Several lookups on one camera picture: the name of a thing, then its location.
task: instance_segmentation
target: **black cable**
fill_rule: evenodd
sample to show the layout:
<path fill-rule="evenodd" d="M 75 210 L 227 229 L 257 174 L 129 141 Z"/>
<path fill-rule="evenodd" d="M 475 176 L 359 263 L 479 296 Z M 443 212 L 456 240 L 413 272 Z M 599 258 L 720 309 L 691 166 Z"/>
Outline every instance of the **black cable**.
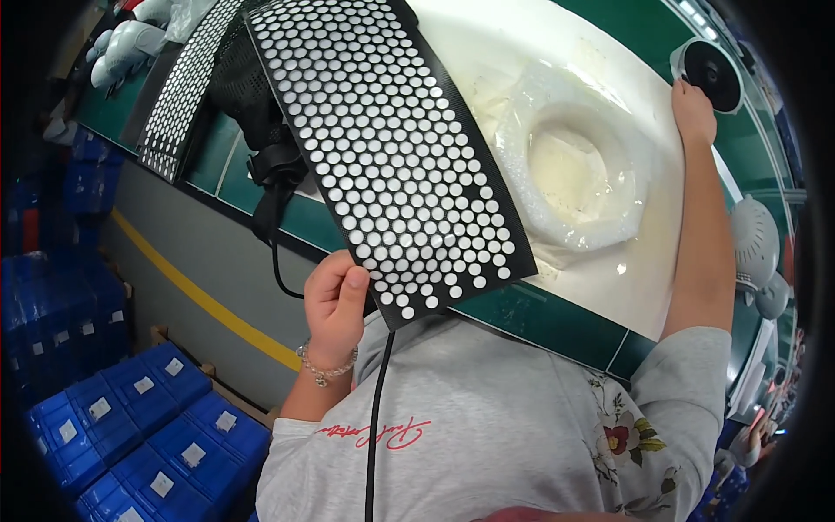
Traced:
<path fill-rule="evenodd" d="M 280 197 L 276 197 L 276 214 L 273 218 L 271 238 L 270 238 L 270 248 L 272 249 L 272 273 L 276 276 L 276 282 L 278 283 L 278 287 L 288 296 L 295 297 L 296 299 L 304 299 L 305 295 L 300 294 L 296 291 L 293 291 L 284 284 L 284 281 L 281 280 L 281 273 L 278 271 L 278 225 L 281 224 L 281 217 L 284 215 L 284 205 L 286 201 L 281 201 Z"/>
<path fill-rule="evenodd" d="M 377 375 L 377 388 L 374 390 L 374 401 L 371 406 L 371 427 L 368 432 L 368 471 L 366 472 L 366 522 L 374 520 L 374 468 L 377 463 L 377 418 L 380 415 L 380 396 L 382 395 L 382 381 L 386 378 L 388 358 L 392 355 L 394 332 L 389 332 L 386 349 L 382 353 L 380 373 Z"/>
<path fill-rule="evenodd" d="M 282 291 L 290 297 L 295 297 L 296 299 L 304 299 L 304 294 L 300 294 L 287 288 L 284 284 L 284 281 L 281 280 L 281 274 L 278 271 L 278 243 L 276 242 L 276 238 L 273 237 L 270 243 L 270 246 L 272 248 L 272 272 L 276 276 L 276 282 L 278 283 L 278 287 L 280 287 L 280 289 L 282 289 Z"/>

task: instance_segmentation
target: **white label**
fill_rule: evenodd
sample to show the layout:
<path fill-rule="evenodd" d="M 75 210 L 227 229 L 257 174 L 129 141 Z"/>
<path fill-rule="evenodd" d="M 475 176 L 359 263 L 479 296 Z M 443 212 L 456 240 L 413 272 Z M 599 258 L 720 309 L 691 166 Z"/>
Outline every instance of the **white label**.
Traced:
<path fill-rule="evenodd" d="M 38 449 L 41 450 L 41 455 L 45 455 L 49 453 L 49 448 L 47 448 L 47 444 L 43 441 L 43 437 L 38 437 Z"/>
<path fill-rule="evenodd" d="M 224 411 L 217 418 L 217 422 L 215 423 L 215 426 L 218 429 L 229 433 L 229 430 L 231 430 L 235 426 L 235 421 L 236 420 L 238 420 L 238 418 L 235 415 L 232 415 L 231 413 L 229 413 L 227 411 Z"/>
<path fill-rule="evenodd" d="M 145 522 L 144 519 L 139 516 L 139 513 L 136 512 L 136 509 L 130 508 L 124 513 L 122 516 L 116 519 L 116 522 Z"/>
<path fill-rule="evenodd" d="M 200 460 L 206 456 L 206 452 L 196 443 L 191 443 L 182 455 L 183 459 L 185 459 L 185 463 L 188 464 L 190 468 L 196 468 L 197 464 L 200 464 Z"/>
<path fill-rule="evenodd" d="M 111 409 L 112 408 L 110 407 L 110 404 L 107 402 L 107 399 L 102 397 L 101 399 L 93 403 L 93 406 L 90 406 L 90 415 L 93 415 L 93 420 L 98 422 L 99 419 L 104 417 L 104 415 L 106 415 L 107 412 L 109 412 Z"/>
<path fill-rule="evenodd" d="M 136 391 L 139 392 L 139 395 L 142 395 L 153 387 L 154 381 L 150 380 L 147 375 L 134 383 L 134 388 L 136 388 Z"/>
<path fill-rule="evenodd" d="M 67 332 L 66 330 L 64 330 L 63 332 L 56 333 L 55 337 L 53 337 L 53 341 L 55 341 L 55 346 L 61 344 L 64 341 L 68 341 L 68 340 L 69 340 L 69 332 Z"/>
<path fill-rule="evenodd" d="M 183 369 L 183 363 L 177 357 L 171 359 L 171 362 L 168 363 L 168 366 L 165 367 L 165 371 L 168 372 L 171 377 L 177 377 L 177 374 L 180 373 L 180 370 Z"/>
<path fill-rule="evenodd" d="M 73 421 L 69 419 L 62 427 L 58 428 L 58 432 L 61 433 L 61 438 L 65 444 L 73 440 L 73 438 L 78 435 L 78 430 L 75 429 L 75 426 L 73 426 Z"/>
<path fill-rule="evenodd" d="M 163 472 L 157 473 L 157 478 L 151 483 L 151 489 L 163 499 L 174 487 L 174 481 L 166 477 Z"/>

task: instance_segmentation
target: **red cursive text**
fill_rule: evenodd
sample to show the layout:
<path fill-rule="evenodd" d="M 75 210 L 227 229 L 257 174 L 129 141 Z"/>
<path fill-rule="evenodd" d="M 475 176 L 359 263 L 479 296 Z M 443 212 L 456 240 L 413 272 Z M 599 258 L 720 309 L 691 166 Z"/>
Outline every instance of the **red cursive text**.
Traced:
<path fill-rule="evenodd" d="M 377 435 L 377 443 L 380 443 L 383 437 L 391 433 L 392 435 L 386 440 L 386 448 L 395 450 L 411 446 L 423 436 L 423 430 L 421 427 L 432 423 L 431 420 L 423 421 L 422 423 L 414 422 L 415 418 L 410 417 L 408 424 L 405 426 L 402 424 L 391 427 L 383 425 L 382 430 L 380 430 L 380 433 Z M 365 428 L 352 428 L 350 425 L 342 426 L 341 424 L 337 424 L 335 426 L 331 426 L 330 428 L 322 428 L 318 430 L 317 433 L 324 433 L 328 437 L 357 437 L 357 443 L 354 445 L 357 448 L 362 448 L 368 444 L 368 441 L 370 440 L 368 436 L 362 436 L 362 433 L 370 430 L 371 426 L 366 426 Z"/>

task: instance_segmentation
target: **gray floor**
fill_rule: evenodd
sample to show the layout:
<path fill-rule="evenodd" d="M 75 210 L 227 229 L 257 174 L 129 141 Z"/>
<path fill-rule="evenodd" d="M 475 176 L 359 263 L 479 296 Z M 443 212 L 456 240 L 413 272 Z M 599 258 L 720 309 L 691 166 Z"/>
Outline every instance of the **gray floor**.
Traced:
<path fill-rule="evenodd" d="M 126 163 L 116 208 L 165 259 L 238 317 L 295 349 L 308 336 L 301 301 L 284 295 L 272 274 L 269 249 L 245 227 L 139 167 Z M 170 335 L 218 378 L 264 408 L 283 402 L 296 373 L 264 354 L 189 299 L 109 219 L 102 244 L 135 287 L 139 341 L 165 324 Z M 302 289 L 313 263 L 281 250 L 281 274 Z"/>

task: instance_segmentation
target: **right hand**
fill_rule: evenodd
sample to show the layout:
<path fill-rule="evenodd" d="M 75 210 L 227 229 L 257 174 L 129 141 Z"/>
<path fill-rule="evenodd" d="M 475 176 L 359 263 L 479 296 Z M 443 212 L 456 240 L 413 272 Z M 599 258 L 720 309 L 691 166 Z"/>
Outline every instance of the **right hand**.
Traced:
<path fill-rule="evenodd" d="M 354 264 L 347 250 L 330 254 L 307 278 L 307 357 L 314 367 L 335 370 L 350 359 L 365 329 L 362 311 L 368 283 L 368 271 Z"/>
<path fill-rule="evenodd" d="M 706 144 L 716 139 L 716 116 L 705 93 L 682 79 L 673 83 L 673 116 L 685 145 Z"/>

